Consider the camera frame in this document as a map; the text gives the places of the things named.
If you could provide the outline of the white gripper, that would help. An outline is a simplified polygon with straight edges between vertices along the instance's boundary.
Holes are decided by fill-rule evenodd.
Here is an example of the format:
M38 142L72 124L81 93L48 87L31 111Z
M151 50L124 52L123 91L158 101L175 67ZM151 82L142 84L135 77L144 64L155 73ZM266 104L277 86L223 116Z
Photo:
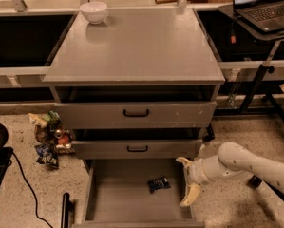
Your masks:
M190 184L186 185L185 196L180 202L181 207L188 207L198 198L201 185L208 182L202 167L203 159L190 161L184 157L178 157L176 161L181 163L183 168L188 172L188 182Z

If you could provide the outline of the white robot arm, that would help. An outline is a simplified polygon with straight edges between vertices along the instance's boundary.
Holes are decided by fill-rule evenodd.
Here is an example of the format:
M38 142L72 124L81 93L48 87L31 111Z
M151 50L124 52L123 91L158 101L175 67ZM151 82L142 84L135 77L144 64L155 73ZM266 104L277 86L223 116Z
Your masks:
M223 143L218 153L210 158L190 161L178 157L176 161L183 165L186 183L181 207L189 207L197 199L203 184L218 178L228 179L243 172L250 172L256 177L252 179L253 185L265 181L284 201L284 163L259 157L237 143Z

